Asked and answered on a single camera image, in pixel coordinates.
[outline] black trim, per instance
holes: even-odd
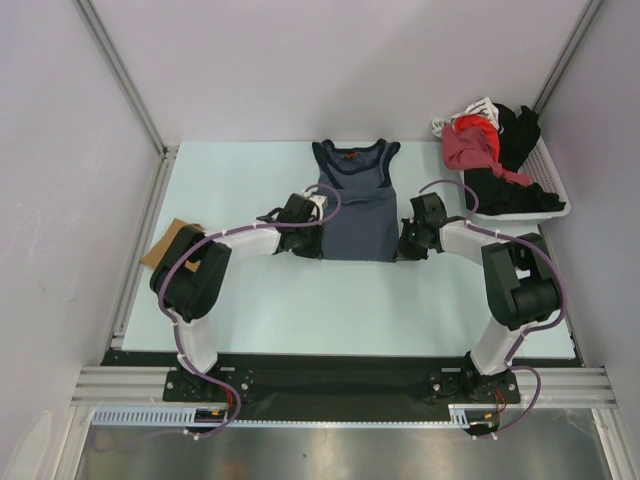
[[[387,154],[384,157],[384,162],[382,163],[382,174],[384,175],[384,180],[380,184],[379,188],[388,188],[391,186],[391,174],[389,173],[389,164],[393,157],[395,157],[396,153],[400,151],[400,143],[393,142],[389,144],[389,149],[387,150]]]
[[[257,369],[244,420],[403,422],[449,420],[415,369]]]
[[[313,156],[316,159],[318,167],[327,175],[327,177],[329,177],[331,185],[339,190],[342,189],[342,185],[340,185],[336,177],[333,176],[333,172],[331,172],[331,169],[329,168],[329,165],[327,163],[329,154],[327,153],[326,149],[322,146],[321,143],[318,142],[313,142],[311,144],[311,148],[313,149]]]
[[[324,142],[322,142],[322,146],[324,147],[323,150],[326,154],[326,159],[325,159],[326,162],[343,175],[355,175],[356,173],[366,172],[367,170],[373,170],[374,168],[376,168],[378,165],[380,165],[380,160],[382,160],[382,156],[384,155],[386,144],[387,144],[387,141],[382,138],[379,139],[376,143],[374,143],[370,147],[361,147],[361,148],[336,148],[336,146],[333,144],[331,140],[325,140]],[[344,170],[337,163],[333,161],[333,158],[331,158],[331,155],[329,155],[329,152],[327,152],[326,150],[327,147],[329,147],[329,149],[331,150],[331,153],[371,152],[375,149],[380,149],[380,153],[376,157],[375,161],[373,161],[368,165],[365,165],[359,168],[354,168],[353,170]]]
[[[100,363],[103,367],[173,367],[176,365],[175,352],[134,352],[108,350]],[[350,355],[271,355],[252,353],[220,353],[218,365],[237,368],[370,368],[370,369],[424,369],[457,368],[463,357],[378,357]],[[528,365],[534,368],[574,368],[582,367],[579,358],[546,359],[515,358],[514,365]]]

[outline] brown cardboard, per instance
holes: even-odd
[[[162,238],[158,241],[158,243],[156,243],[153,247],[151,247],[151,250],[149,250],[149,253],[147,253],[144,257],[142,257],[142,259],[140,260],[140,263],[143,265],[146,265],[147,267],[151,267],[152,269],[155,270],[155,268],[160,263],[160,260],[162,260],[162,257],[164,257],[164,254],[167,253],[167,249],[169,248],[169,245],[171,245],[171,242],[173,242],[173,239],[176,238],[178,231],[180,231],[180,229],[186,225],[193,225],[198,230],[204,231],[204,228],[202,227],[202,225],[199,225],[197,223],[187,223],[178,218],[174,218],[173,221],[171,222],[171,225],[169,225],[169,228],[167,229],[165,234],[162,236]],[[185,264],[185,266],[192,272],[195,272],[198,269],[198,265],[199,265],[199,262],[198,263],[187,262]]]

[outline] metal floor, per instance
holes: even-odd
[[[149,428],[92,427],[107,448]],[[589,410],[537,410],[498,441],[460,430],[229,428],[194,442],[156,437],[96,453],[76,480],[610,479]]]

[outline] aluminum frame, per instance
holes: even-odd
[[[113,73],[127,102],[133,109],[134,115],[140,121],[147,138],[158,155],[162,157],[167,152],[167,148],[93,2],[91,0],[73,0],[73,3],[78,8],[82,20],[93,37],[109,70]]]
[[[131,301],[135,294],[140,269],[138,258],[149,245],[151,231],[155,226],[160,205],[166,191],[177,148],[164,145],[154,122],[142,101],[140,93],[129,75],[115,45],[100,20],[91,0],[73,0],[93,37],[101,55],[114,74],[123,95],[131,105],[135,116],[144,127],[145,134],[161,157],[151,188],[138,238],[131,254],[129,268],[113,316],[110,344],[118,349],[126,330]],[[582,43],[587,31],[599,13],[604,0],[590,0],[577,22],[574,31],[563,49],[558,62],[536,100],[534,110],[541,112],[548,104],[571,60]],[[68,427],[55,465],[52,480],[68,480],[75,477],[80,464],[84,443],[95,409],[104,405],[145,406],[149,409],[186,406],[167,404],[162,401],[164,382],[169,367],[86,367],[82,370],[74,392]],[[636,478],[638,466],[627,449],[622,420],[606,372],[602,368],[538,369],[542,376],[542,393],[535,408],[589,408],[598,422],[601,440],[614,478]],[[535,389],[535,379],[524,372],[517,373],[523,402],[530,401]],[[222,404],[198,404],[198,406],[221,406]],[[459,408],[474,408],[474,405],[457,405]],[[303,428],[326,427],[322,423],[303,422]],[[269,422],[238,422],[237,426],[268,427]],[[291,426],[284,422],[282,426]],[[362,424],[351,425],[356,428]]]
[[[166,374],[172,367],[86,367],[74,392],[72,419],[53,480],[71,479],[80,465],[82,450],[91,419],[98,408],[139,406],[149,412],[174,407],[219,408],[221,403],[182,404],[162,400]],[[614,479],[637,478],[638,466],[628,449],[620,412],[604,368],[540,368],[542,390],[534,409],[590,409]],[[523,403],[510,408],[522,409],[533,395],[535,378],[527,372],[516,373]],[[251,428],[464,428],[463,409],[478,405],[450,405],[451,422],[266,422],[238,421],[234,427]]]
[[[533,111],[541,114],[546,108],[549,100],[555,93],[564,77],[565,72],[569,68],[571,61],[576,55],[576,52],[582,45],[582,41],[587,35],[587,32],[591,28],[593,21],[596,19],[602,6],[604,5],[606,0],[589,0],[589,3],[586,5],[576,26],[573,28],[573,32],[569,36],[569,40],[567,40],[566,45],[562,49],[562,53],[556,64],[553,66],[549,77],[547,77],[547,81],[545,82],[544,87],[540,91],[540,95],[536,99],[536,102],[533,105]]]

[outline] light blue table surface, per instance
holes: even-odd
[[[421,186],[460,178],[442,165],[440,152],[439,143],[402,143],[390,167],[398,222],[411,215],[409,199]],[[207,230],[251,223],[317,178],[310,142],[183,143],[153,243],[173,218]],[[449,215],[464,213],[455,186],[438,185],[433,191]],[[512,235],[537,231],[535,225],[500,229]],[[175,351],[169,320],[148,288],[150,276],[145,267],[122,348]],[[283,253],[230,267],[209,316],[220,352],[461,356],[480,339],[490,312],[482,268],[455,255],[384,264]],[[531,335],[518,355],[573,358],[566,324]]]

